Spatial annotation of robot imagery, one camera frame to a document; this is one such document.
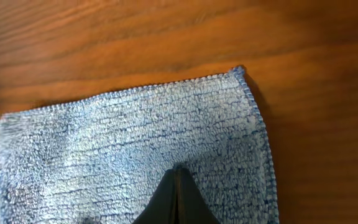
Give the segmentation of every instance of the blue cloth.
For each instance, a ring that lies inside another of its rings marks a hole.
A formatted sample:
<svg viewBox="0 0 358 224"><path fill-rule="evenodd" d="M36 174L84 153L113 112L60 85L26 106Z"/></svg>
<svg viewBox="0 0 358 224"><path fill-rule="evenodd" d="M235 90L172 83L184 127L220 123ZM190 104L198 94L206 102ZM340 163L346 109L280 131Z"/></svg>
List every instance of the blue cloth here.
<svg viewBox="0 0 358 224"><path fill-rule="evenodd" d="M265 125L241 67L0 120L0 223L131 223L185 164L221 223L278 223Z"/></svg>

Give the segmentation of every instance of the black pointed object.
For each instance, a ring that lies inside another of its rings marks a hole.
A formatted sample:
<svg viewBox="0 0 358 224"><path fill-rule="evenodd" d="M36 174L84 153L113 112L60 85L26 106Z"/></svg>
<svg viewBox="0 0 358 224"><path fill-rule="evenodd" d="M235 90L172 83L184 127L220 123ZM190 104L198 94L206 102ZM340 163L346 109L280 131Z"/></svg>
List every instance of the black pointed object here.
<svg viewBox="0 0 358 224"><path fill-rule="evenodd" d="M218 224L190 171L167 170L145 210L132 224Z"/></svg>

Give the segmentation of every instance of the washcloth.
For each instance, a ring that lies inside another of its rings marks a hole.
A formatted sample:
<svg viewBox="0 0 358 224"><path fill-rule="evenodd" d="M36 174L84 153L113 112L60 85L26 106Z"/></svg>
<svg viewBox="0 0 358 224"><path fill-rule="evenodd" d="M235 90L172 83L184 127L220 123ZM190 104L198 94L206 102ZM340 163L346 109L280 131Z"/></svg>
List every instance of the washcloth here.
<svg viewBox="0 0 358 224"><path fill-rule="evenodd" d="M244 69L0 119L0 223L131 223L186 165L221 223L278 223L272 156Z"/></svg>

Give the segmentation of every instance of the textured fabric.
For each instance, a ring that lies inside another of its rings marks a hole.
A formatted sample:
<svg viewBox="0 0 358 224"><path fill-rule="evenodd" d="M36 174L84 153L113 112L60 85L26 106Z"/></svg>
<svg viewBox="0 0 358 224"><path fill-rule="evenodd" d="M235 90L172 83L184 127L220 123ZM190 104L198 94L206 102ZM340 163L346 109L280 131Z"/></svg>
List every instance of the textured fabric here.
<svg viewBox="0 0 358 224"><path fill-rule="evenodd" d="M278 223L244 70L4 115L0 223L130 223L185 164L221 223Z"/></svg>

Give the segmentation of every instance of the wooden surface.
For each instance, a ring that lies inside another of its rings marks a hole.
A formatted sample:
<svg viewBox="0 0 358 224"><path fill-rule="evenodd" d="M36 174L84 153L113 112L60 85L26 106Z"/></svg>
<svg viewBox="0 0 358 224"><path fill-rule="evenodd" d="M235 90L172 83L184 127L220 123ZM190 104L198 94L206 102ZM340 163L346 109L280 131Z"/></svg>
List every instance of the wooden surface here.
<svg viewBox="0 0 358 224"><path fill-rule="evenodd" d="M358 1L7 2L0 115L242 64L281 222L358 223Z"/></svg>

